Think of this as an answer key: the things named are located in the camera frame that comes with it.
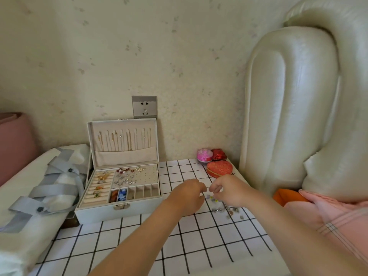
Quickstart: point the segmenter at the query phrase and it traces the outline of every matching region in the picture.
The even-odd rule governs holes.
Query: beige inflatable chair
[[[368,0],[302,0],[246,74],[239,170],[272,195],[368,199]]]

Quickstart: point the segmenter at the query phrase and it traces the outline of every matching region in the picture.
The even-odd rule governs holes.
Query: pink cushion
[[[0,114],[0,186],[40,154],[24,113]]]

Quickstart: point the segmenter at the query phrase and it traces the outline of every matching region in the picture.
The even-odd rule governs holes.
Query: electrical outlet
[[[132,96],[134,118],[156,118],[157,96]]]

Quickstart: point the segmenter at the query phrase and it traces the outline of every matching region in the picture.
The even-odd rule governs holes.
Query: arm
[[[127,239],[112,251],[90,276],[147,275],[163,244],[179,220],[196,212],[207,190],[197,179],[177,186],[167,199]]]
[[[220,177],[209,191],[228,205],[248,208],[270,236],[293,275],[368,275],[368,267],[353,255],[335,246],[236,176]]]

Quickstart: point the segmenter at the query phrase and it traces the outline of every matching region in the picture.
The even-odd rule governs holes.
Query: jewelry box
[[[152,213],[162,202],[156,118],[87,123],[94,171],[76,207],[81,224]]]

